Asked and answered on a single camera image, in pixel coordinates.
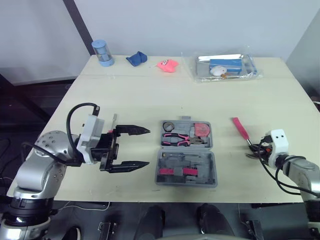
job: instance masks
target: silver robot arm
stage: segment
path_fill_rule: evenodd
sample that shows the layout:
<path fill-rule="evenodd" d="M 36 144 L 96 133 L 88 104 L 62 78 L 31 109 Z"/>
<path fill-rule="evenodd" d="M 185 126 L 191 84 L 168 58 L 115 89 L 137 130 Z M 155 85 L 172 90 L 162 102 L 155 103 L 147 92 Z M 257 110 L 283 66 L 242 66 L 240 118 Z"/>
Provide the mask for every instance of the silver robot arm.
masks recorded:
<path fill-rule="evenodd" d="M 309 219 L 310 234 L 320 239 L 320 169 L 313 162 L 301 156 L 289 155 L 289 143 L 282 129 L 272 130 L 266 134 L 265 142 L 271 144 L 272 153 L 268 157 L 268 165 L 280 169 L 298 187 L 312 192 L 300 190 Z"/>
<path fill-rule="evenodd" d="M 150 132 L 148 129 L 135 125 L 117 125 L 115 129 L 103 134 L 104 121 L 97 118 L 97 115 L 88 116 L 79 138 L 71 136 L 73 142 L 77 142 L 77 153 L 74 152 L 67 134 L 62 131 L 51 131 L 37 139 L 35 145 L 53 156 L 33 148 L 19 168 L 15 177 L 17 187 L 14 189 L 13 199 L 1 221 L 0 240 L 43 239 L 48 232 L 50 216 L 54 212 L 54 197 L 64 179 L 67 166 L 80 167 L 82 163 L 100 162 L 101 171 L 123 173 L 149 164 L 142 161 L 113 164 L 119 148 L 117 137 L 121 133 L 146 134 Z"/>
<path fill-rule="evenodd" d="M 72 158 L 68 137 L 62 131 L 48 132 L 36 144 L 62 160 Z M 54 197 L 66 168 L 65 164 L 32 149 L 28 160 L 17 172 L 17 187 L 13 192 L 10 209 L 1 222 L 1 240 L 34 240 L 47 234 Z"/>

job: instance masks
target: clear plastic bag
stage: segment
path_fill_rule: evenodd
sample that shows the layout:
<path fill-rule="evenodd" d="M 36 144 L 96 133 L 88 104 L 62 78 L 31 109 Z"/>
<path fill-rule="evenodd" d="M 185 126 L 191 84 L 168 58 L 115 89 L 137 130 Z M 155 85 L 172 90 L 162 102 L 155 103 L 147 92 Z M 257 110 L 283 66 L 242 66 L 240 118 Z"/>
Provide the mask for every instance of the clear plastic bag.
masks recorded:
<path fill-rule="evenodd" d="M 249 54 L 248 46 L 220 54 L 194 52 L 186 56 L 181 53 L 181 57 L 190 76 L 199 83 L 245 81 L 262 77 L 262 72 L 256 68 Z M 223 74 L 217 72 L 217 68 L 223 69 Z"/>

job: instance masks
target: pliers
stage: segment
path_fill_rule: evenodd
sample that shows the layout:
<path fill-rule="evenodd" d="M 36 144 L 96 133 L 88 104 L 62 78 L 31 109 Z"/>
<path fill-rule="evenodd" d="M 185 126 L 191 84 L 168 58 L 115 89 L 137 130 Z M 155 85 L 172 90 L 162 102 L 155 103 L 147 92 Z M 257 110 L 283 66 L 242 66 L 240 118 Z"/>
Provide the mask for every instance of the pliers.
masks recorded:
<path fill-rule="evenodd" d="M 198 137 L 189 137 L 187 134 L 179 134 L 179 133 L 165 133 L 163 134 L 164 138 L 180 138 L 183 139 L 179 142 L 169 142 L 163 141 L 161 143 L 162 146 L 190 146 L 190 144 L 204 144 L 205 141 Z"/>

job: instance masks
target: black cable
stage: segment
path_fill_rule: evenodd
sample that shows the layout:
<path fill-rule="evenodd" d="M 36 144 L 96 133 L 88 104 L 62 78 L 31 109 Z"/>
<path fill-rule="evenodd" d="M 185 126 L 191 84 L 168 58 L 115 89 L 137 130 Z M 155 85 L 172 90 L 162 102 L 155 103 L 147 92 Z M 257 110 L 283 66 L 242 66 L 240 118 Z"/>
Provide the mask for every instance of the black cable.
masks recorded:
<path fill-rule="evenodd" d="M 279 171 L 280 169 L 277 168 L 276 170 L 276 177 L 274 177 L 271 172 L 267 169 L 267 167 L 265 166 L 265 163 L 263 162 L 262 158 L 261 158 L 261 154 L 260 154 L 260 148 L 261 148 L 261 145 L 263 143 L 263 140 L 260 141 L 259 145 L 258 145 L 258 157 L 259 157 L 259 160 L 260 160 L 260 163 L 262 164 L 264 170 L 269 174 L 269 176 L 276 181 L 276 184 L 279 186 L 279 188 L 284 191 L 285 193 L 287 194 L 291 194 L 291 195 L 301 195 L 299 192 L 292 192 L 292 191 L 288 191 L 286 189 L 284 189 L 281 185 L 287 187 L 287 188 L 290 188 L 290 189 L 296 189 L 296 190 L 299 190 L 299 191 L 303 191 L 303 192 L 307 192 L 307 193 L 310 193 L 310 194 L 313 194 L 317 197 L 319 197 L 315 192 L 312 192 L 312 191 L 309 191 L 308 189 L 305 189 L 303 187 L 298 187 L 298 186 L 292 186 L 292 185 L 288 185 L 288 184 L 285 184 L 284 182 L 280 181 L 278 179 L 278 174 L 279 174 Z M 295 159 L 295 158 L 299 158 L 299 159 L 306 159 L 304 156 L 293 156 L 293 157 L 290 157 L 288 159 L 289 160 L 292 160 L 292 159 Z"/>
<path fill-rule="evenodd" d="M 4 148 L 3 152 L 0 154 L 0 159 L 5 155 L 6 151 L 9 149 L 9 147 L 11 146 L 11 140 L 9 138 L 3 138 L 0 139 L 0 141 L 4 141 L 7 140 L 8 144 L 7 146 Z"/>
<path fill-rule="evenodd" d="M 18 157 L 20 157 L 20 153 L 19 153 L 17 156 L 15 156 L 14 158 L 12 158 L 12 159 L 10 159 L 9 161 L 7 161 L 7 162 L 3 165 L 3 167 L 2 167 L 2 170 L 1 170 L 1 172 L 0 172 L 0 175 L 2 175 L 2 174 L 5 172 L 7 166 L 8 166 L 10 163 L 12 163 L 14 160 L 16 160 Z"/>
<path fill-rule="evenodd" d="M 278 179 L 278 175 L 279 175 L 279 171 L 281 170 L 281 168 L 283 167 L 283 165 L 285 165 L 285 163 L 287 163 L 288 161 L 292 160 L 292 159 L 306 159 L 305 157 L 301 157 L 301 156 L 291 156 L 289 158 L 287 158 L 286 160 L 284 160 L 276 169 L 275 171 L 275 181 L 276 184 L 279 186 L 279 188 L 281 188 L 283 190 L 283 187 L 280 185 L 280 181 Z M 297 190 L 300 190 L 302 192 L 308 193 L 308 194 L 312 194 L 314 196 L 316 196 L 317 198 L 319 198 L 319 194 L 316 194 L 315 192 L 308 190 L 306 188 L 303 187 L 296 187 Z"/>
<path fill-rule="evenodd" d="M 21 147 L 22 147 L 22 148 L 24 148 L 24 146 L 30 146 L 30 147 L 32 147 L 32 148 L 34 148 L 34 149 L 37 149 L 38 151 L 40 151 L 40 152 L 48 155 L 50 158 L 52 158 L 53 160 L 55 160 L 55 161 L 58 162 L 58 163 L 61 163 L 61 164 L 65 164 L 65 163 L 66 163 L 66 161 L 63 161 L 61 158 L 53 155 L 51 152 L 48 152 L 47 150 L 45 150 L 45 149 L 43 149 L 42 147 L 37 146 L 37 145 L 35 145 L 35 144 L 33 144 L 33 143 L 30 143 L 30 142 L 26 142 L 26 141 L 25 141 L 25 142 L 23 142 L 23 143 L 21 144 Z M 26 156 L 24 155 L 24 154 L 25 154 L 24 151 L 22 151 L 21 153 L 23 154 L 22 157 L 23 157 L 24 159 L 26 159 Z"/>
<path fill-rule="evenodd" d="M 4 148 L 3 152 L 0 154 L 0 159 L 5 155 L 5 153 L 7 152 L 7 150 L 9 149 L 9 147 L 11 146 L 11 140 L 9 138 L 3 138 L 3 139 L 0 139 L 0 141 L 7 141 L 8 144 L 7 146 Z M 3 187 L 4 187 L 4 194 L 6 195 L 7 194 L 7 186 L 6 186 L 6 182 L 5 182 L 5 179 L 2 175 L 3 171 L 0 173 L 0 178 L 2 180 L 2 184 L 3 184 Z"/>
<path fill-rule="evenodd" d="M 80 156 L 80 152 L 77 150 L 77 146 L 76 144 L 74 143 L 74 140 L 72 139 L 72 134 L 71 134 L 71 127 L 70 127 L 70 121 L 71 121 L 71 117 L 72 117 L 72 114 L 75 112 L 75 110 L 77 110 L 78 108 L 81 108 L 81 107 L 84 107 L 84 106 L 92 106 L 94 107 L 94 110 L 93 110 L 93 115 L 98 115 L 97 113 L 99 113 L 99 109 L 98 108 L 98 105 L 94 104 L 94 103 L 91 103 L 91 102 L 84 102 L 84 103 L 80 103 L 76 106 L 74 106 L 68 113 L 68 116 L 66 117 L 66 135 L 68 137 L 68 140 L 69 140 L 69 144 L 71 145 L 72 147 L 72 150 L 73 150 L 73 154 L 76 156 L 76 157 L 79 157 Z"/>
<path fill-rule="evenodd" d="M 262 158 L 261 158 L 260 149 L 261 149 L 262 143 L 263 143 L 263 140 L 260 141 L 260 143 L 259 143 L 259 145 L 258 145 L 258 150 L 257 150 L 260 163 L 262 164 L 264 170 L 269 174 L 269 176 L 270 176 L 273 180 L 276 180 L 276 178 L 272 175 L 272 173 L 267 169 L 265 163 L 263 162 L 263 160 L 262 160 Z M 294 187 L 294 186 L 285 184 L 285 183 L 282 182 L 282 181 L 279 181 L 279 183 L 282 184 L 283 186 L 288 187 L 288 188 L 293 188 L 293 187 Z M 288 190 L 285 190 L 285 189 L 281 189 L 281 190 L 283 190 L 283 191 L 286 192 L 287 194 L 291 194 L 291 195 L 301 195 L 299 192 L 292 192 L 292 191 L 288 191 Z"/>

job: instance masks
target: tabletop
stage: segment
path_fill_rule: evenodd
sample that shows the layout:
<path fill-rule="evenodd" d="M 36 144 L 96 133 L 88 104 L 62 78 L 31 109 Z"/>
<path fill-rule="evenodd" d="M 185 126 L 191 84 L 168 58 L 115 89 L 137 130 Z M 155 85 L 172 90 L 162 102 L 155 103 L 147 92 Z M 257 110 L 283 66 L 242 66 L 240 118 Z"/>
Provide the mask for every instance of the tabletop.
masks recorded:
<path fill-rule="evenodd" d="M 102 67 L 91 56 L 42 133 L 66 131 L 69 110 L 80 103 L 100 106 L 103 131 L 118 115 L 119 125 L 138 125 L 151 133 L 122 134 L 114 163 L 145 161 L 149 165 L 129 173 L 99 171 L 99 164 L 68 167 L 56 200 L 101 202 L 207 202 L 207 203 L 293 203 L 300 196 L 282 192 L 258 160 L 245 156 L 247 142 L 231 121 L 239 117 L 253 143 L 266 132 L 284 129 L 289 153 L 305 156 L 320 165 L 320 115 L 280 58 L 255 58 L 263 77 L 248 81 L 196 83 L 181 57 L 150 56 L 133 67 L 126 56 L 114 56 L 115 64 Z M 165 59 L 180 65 L 165 73 L 154 65 Z M 90 107 L 77 110 L 71 131 L 80 134 Z M 161 149 L 161 121 L 191 116 L 210 122 L 218 185 L 216 188 L 162 186 L 155 183 L 157 154 Z M 283 174 L 279 179 L 294 184 Z M 12 196 L 14 181 L 8 192 Z"/>

